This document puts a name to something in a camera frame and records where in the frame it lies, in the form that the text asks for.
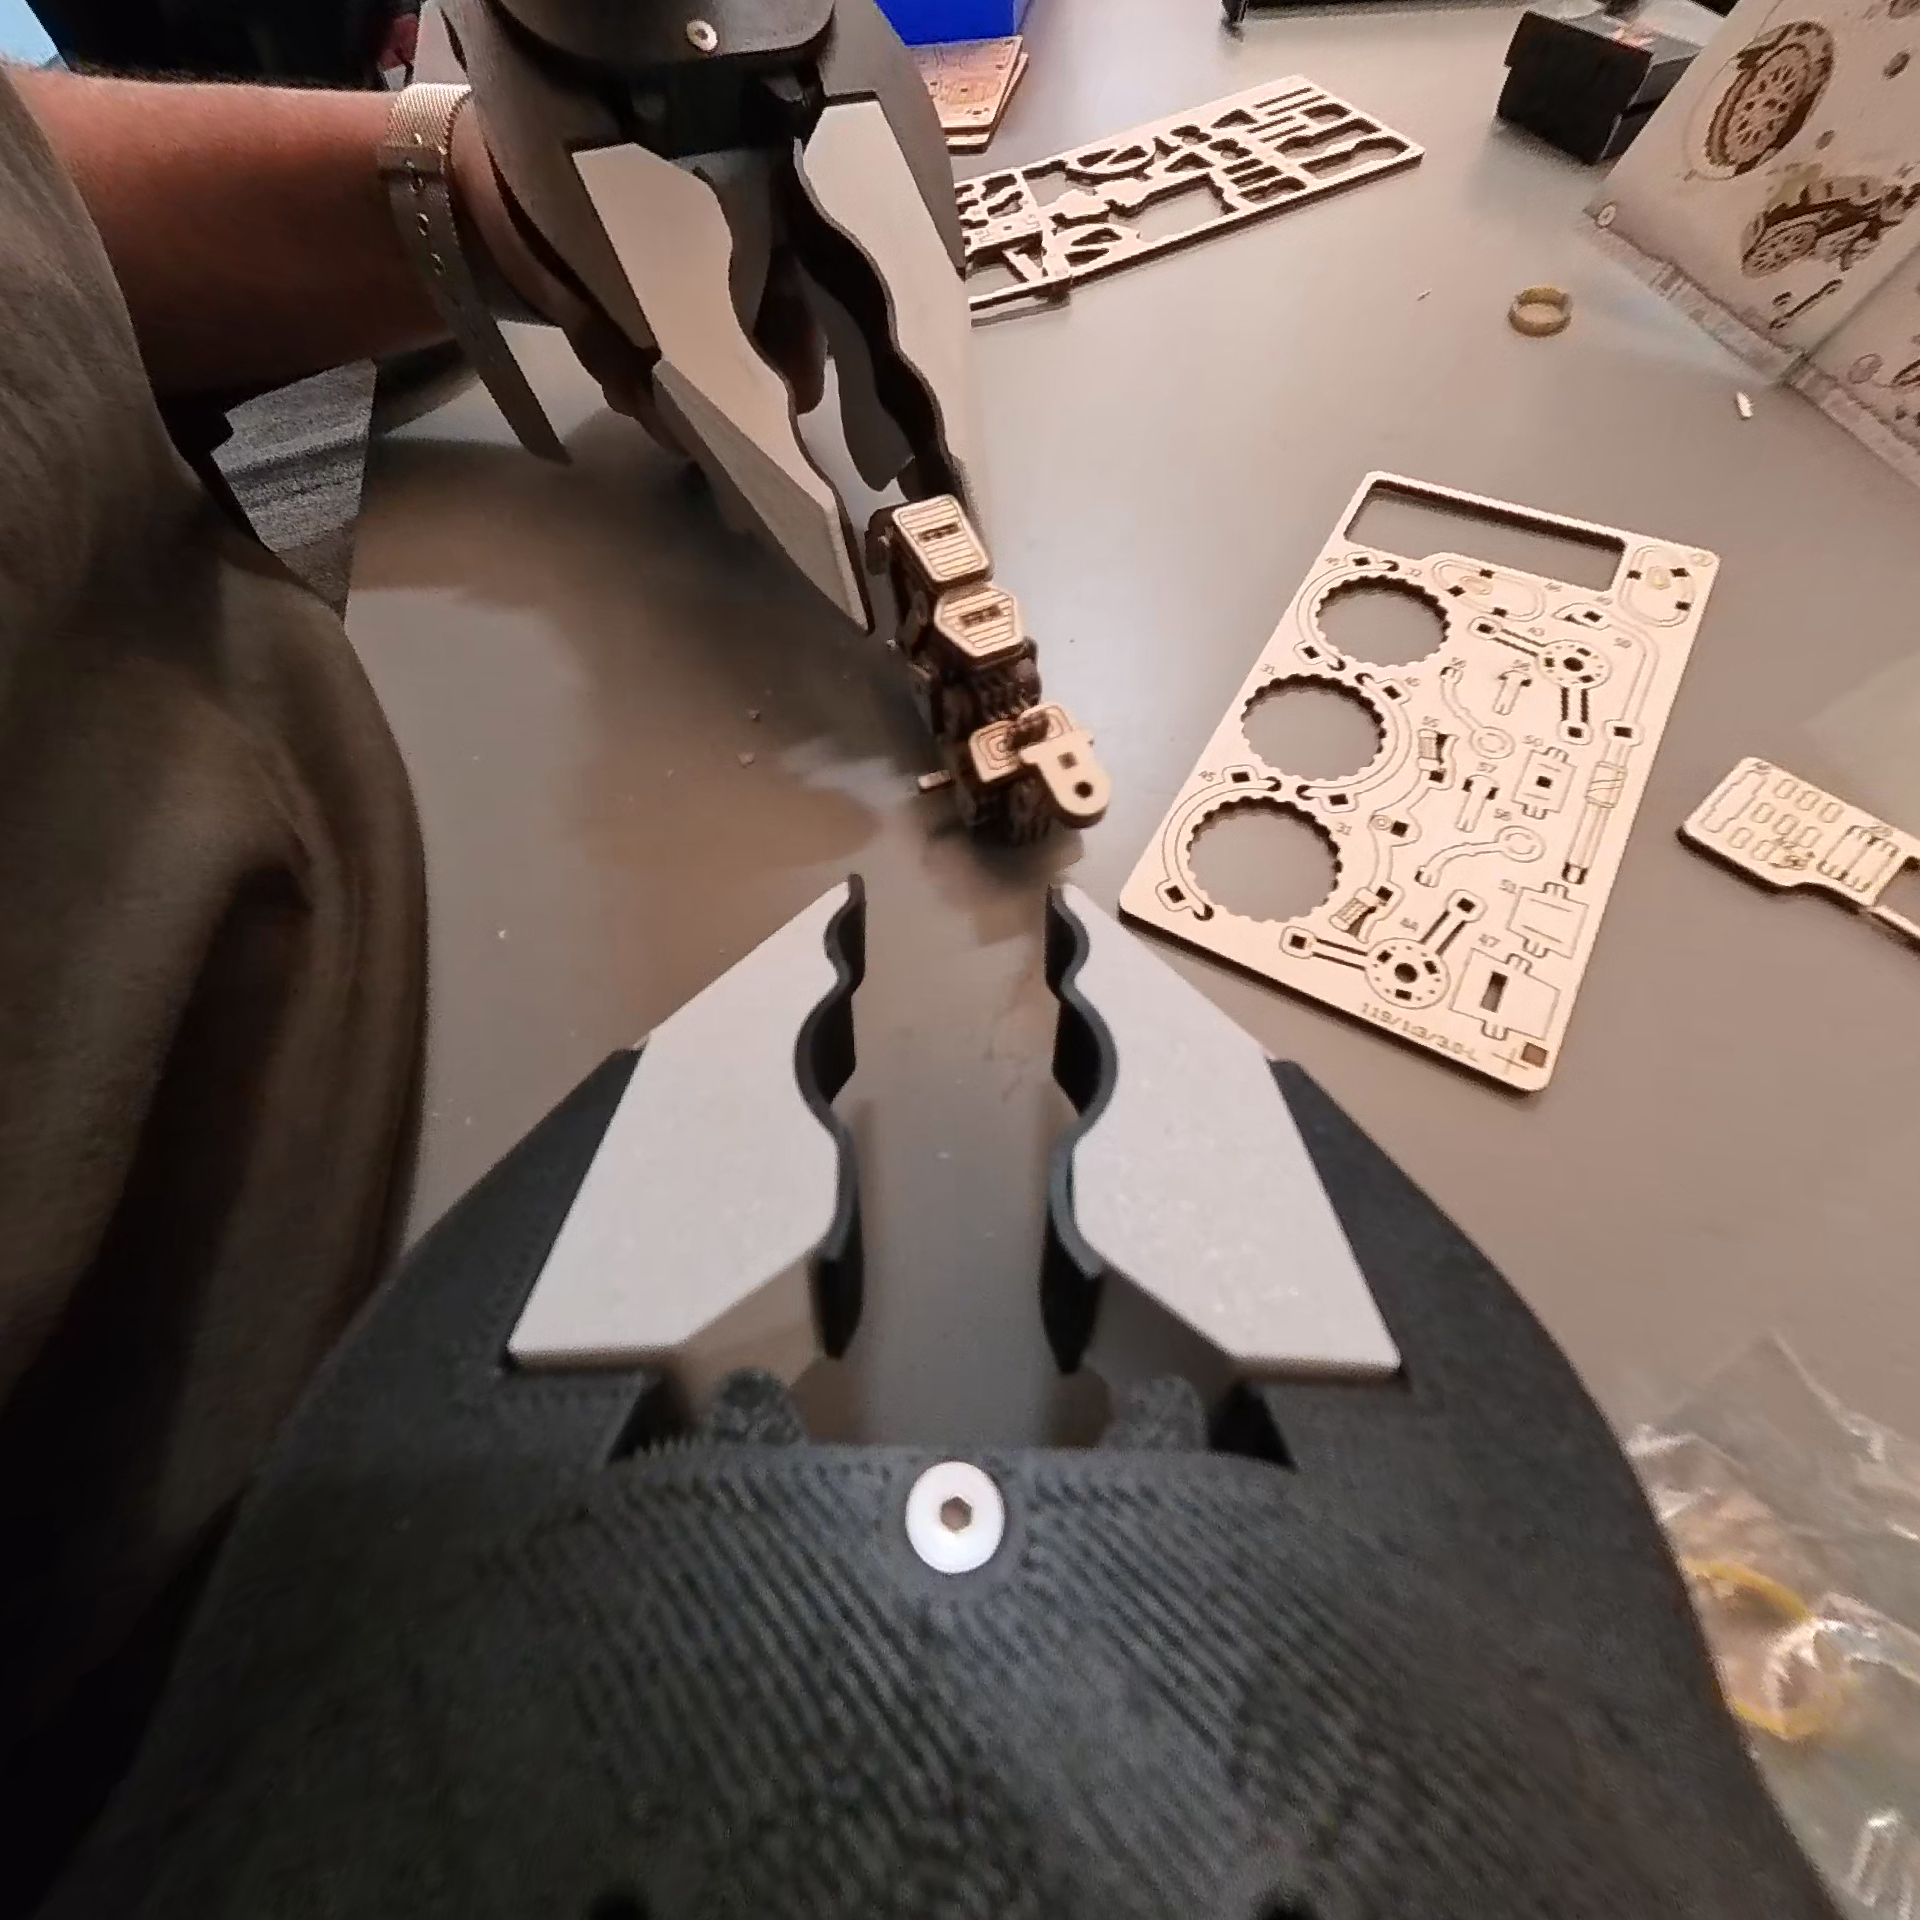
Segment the blue box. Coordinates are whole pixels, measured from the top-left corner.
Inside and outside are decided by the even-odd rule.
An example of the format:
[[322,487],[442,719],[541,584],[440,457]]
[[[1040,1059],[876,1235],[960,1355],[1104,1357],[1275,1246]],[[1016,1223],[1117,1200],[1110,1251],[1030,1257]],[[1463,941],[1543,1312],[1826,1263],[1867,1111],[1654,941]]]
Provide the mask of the blue box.
[[1030,0],[876,0],[907,48],[1016,37]]

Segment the wooden puzzle sheet round holes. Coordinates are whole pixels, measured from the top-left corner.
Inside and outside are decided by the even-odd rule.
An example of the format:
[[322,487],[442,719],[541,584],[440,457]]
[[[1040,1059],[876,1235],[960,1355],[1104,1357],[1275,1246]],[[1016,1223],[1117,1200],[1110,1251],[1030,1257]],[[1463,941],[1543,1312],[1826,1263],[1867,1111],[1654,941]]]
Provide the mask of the wooden puzzle sheet round holes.
[[1543,1092],[1715,584],[1699,541],[1368,473],[1122,915]]

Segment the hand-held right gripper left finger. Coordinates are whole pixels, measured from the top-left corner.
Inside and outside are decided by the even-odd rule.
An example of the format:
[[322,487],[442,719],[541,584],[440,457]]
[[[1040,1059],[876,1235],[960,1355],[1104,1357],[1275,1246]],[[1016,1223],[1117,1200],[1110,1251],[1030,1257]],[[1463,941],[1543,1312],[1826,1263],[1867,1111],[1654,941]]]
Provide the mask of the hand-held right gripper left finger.
[[804,1377],[863,1320],[858,1152],[833,1111],[864,976],[839,879],[642,1046],[508,1337],[516,1370],[646,1370],[679,1402]]

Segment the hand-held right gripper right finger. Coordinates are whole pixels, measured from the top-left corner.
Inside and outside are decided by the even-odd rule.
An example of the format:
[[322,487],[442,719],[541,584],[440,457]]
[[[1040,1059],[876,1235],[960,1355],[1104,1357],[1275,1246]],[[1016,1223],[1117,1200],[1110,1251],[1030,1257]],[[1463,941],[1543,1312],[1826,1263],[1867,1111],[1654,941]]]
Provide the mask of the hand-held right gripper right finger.
[[1404,1355],[1275,1059],[1079,886],[1049,886],[1040,1334],[1061,1372],[1393,1377]]

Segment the black box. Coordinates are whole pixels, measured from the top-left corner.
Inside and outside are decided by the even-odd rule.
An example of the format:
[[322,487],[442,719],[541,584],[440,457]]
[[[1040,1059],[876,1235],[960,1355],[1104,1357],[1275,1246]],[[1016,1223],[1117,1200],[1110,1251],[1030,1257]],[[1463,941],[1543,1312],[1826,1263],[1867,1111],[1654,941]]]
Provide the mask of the black box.
[[1699,48],[1699,31],[1659,24],[1645,4],[1529,4],[1500,57],[1499,118],[1571,161],[1622,161]]

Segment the silver mesh wristwatch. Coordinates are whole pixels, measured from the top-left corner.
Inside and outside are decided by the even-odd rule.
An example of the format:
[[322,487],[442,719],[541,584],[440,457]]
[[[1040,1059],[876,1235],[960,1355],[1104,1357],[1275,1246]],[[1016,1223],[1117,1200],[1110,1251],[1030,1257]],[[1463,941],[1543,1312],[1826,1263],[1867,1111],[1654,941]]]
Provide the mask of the silver mesh wristwatch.
[[472,102],[469,82],[405,82],[390,96],[390,118],[376,143],[376,172],[384,184],[424,194],[450,175],[450,143],[458,114]]

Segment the small wooden puzzle sheet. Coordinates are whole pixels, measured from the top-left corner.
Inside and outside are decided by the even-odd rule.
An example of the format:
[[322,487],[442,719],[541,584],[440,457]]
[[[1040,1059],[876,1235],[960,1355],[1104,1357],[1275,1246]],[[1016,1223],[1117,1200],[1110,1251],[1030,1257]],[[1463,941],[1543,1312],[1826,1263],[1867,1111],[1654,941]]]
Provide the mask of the small wooden puzzle sheet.
[[1819,895],[1908,946],[1920,943],[1914,918],[1889,904],[1897,879],[1920,861],[1914,834],[1770,759],[1740,759],[1692,808],[1677,839],[1773,895]]

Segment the printed instruction booklet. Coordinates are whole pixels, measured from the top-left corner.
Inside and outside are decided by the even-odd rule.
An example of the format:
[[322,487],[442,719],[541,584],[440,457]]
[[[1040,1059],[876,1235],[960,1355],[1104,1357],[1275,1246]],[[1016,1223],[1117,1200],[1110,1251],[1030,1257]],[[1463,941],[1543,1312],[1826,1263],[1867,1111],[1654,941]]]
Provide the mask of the printed instruction booklet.
[[1745,0],[1586,199],[1754,376],[1920,463],[1920,8]]

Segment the clear plastic parts bag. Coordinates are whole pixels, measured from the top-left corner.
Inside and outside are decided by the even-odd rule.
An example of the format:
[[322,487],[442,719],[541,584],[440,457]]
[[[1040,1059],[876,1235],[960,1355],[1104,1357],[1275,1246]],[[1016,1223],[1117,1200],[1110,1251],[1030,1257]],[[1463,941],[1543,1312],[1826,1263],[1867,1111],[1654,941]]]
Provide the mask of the clear plastic parts bag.
[[1626,1452],[1746,1753],[1843,1914],[1920,1913],[1920,1448],[1780,1337]]

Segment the grey desk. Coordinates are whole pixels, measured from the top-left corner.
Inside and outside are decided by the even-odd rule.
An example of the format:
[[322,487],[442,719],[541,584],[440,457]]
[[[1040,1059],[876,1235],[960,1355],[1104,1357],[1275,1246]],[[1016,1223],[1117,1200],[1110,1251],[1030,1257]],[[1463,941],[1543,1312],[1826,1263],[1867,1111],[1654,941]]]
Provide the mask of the grey desk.
[[1310,74],[1422,164],[978,332],[998,572],[1117,804],[989,851],[914,797],[900,663],[731,535],[691,467],[516,329],[571,441],[480,388],[395,401],[349,641],[425,843],[420,1237],[611,1046],[863,874],[839,1111],[864,1312],[830,1436],[1079,1440],[1036,1320],[1040,895],[1104,912],[1368,473],[1687,535],[1719,584],[1569,1055],[1505,1095],[1153,943],[1311,1079],[1527,1290],[1615,1427],[1780,1337],[1914,1440],[1914,946],[1677,839],[1745,755],[1914,830],[1914,487],[1606,253],[1583,168],[1493,127],[1519,8],[1254,19],[1036,4],[991,161]]

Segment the wooden model motorcycle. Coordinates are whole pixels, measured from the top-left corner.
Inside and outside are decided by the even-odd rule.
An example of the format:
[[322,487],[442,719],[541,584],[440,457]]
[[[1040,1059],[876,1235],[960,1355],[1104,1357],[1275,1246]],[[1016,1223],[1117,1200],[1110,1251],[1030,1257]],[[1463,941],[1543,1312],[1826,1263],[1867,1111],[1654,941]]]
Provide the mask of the wooden model motorcycle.
[[890,646],[940,748],[920,797],[950,798],[960,823],[998,843],[1100,823],[1110,777],[1097,740],[1046,703],[1036,642],[969,509],[956,496],[876,509],[864,557],[893,593]]

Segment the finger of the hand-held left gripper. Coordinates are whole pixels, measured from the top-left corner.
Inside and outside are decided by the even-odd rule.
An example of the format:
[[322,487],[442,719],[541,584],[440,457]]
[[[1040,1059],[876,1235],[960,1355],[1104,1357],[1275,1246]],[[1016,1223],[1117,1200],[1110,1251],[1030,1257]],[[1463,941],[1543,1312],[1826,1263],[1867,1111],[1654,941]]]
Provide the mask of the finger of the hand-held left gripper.
[[734,230],[723,196],[705,175],[635,143],[576,152],[576,172],[662,349],[662,399],[783,557],[869,630],[839,496],[804,449],[787,376],[734,310]]
[[930,105],[833,96],[797,146],[793,240],[869,487],[980,500],[956,179]]

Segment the person's left hand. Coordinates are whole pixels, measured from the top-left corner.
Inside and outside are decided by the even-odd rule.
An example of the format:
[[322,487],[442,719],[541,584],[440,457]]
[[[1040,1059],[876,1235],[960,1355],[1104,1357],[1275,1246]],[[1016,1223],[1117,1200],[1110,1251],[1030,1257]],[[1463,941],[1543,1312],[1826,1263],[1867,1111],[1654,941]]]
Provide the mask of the person's left hand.
[[576,349],[607,406],[684,455],[656,406],[662,349],[611,253],[578,164],[553,123],[503,96],[472,105],[475,172],[469,203],[480,236],[516,292]]

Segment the stack of wooden sheets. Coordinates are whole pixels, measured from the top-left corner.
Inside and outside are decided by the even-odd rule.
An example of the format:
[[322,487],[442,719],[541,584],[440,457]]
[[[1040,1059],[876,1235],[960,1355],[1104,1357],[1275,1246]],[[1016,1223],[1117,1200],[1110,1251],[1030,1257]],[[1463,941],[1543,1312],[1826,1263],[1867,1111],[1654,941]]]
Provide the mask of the stack of wooden sheets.
[[950,154],[986,152],[1026,74],[1022,37],[912,43]]

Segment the wooden puzzle sheet many cutouts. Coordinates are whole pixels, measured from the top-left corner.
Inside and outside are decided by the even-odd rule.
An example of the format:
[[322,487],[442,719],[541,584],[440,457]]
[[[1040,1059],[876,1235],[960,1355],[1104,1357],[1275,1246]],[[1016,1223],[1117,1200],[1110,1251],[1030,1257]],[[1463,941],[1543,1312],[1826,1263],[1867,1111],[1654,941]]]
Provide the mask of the wooden puzzle sheet many cutouts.
[[1422,164],[1304,74],[956,184],[973,325],[1061,306],[1149,259]]

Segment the person's left forearm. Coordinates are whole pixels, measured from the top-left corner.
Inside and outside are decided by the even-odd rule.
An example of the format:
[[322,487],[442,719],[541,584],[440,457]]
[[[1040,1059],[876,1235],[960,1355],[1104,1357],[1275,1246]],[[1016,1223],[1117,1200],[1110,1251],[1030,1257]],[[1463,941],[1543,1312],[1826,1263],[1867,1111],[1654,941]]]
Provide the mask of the person's left forearm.
[[383,143],[395,96],[10,65],[105,249],[162,399],[434,349]]

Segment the person's olive clothing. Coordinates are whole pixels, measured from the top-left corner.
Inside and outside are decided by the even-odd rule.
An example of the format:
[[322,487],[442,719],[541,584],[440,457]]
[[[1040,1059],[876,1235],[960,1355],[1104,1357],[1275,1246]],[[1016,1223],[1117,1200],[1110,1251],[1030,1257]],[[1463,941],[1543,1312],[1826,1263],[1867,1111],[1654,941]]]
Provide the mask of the person's olive clothing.
[[390,720],[181,401],[6,77],[6,1849],[140,1737],[420,1072]]

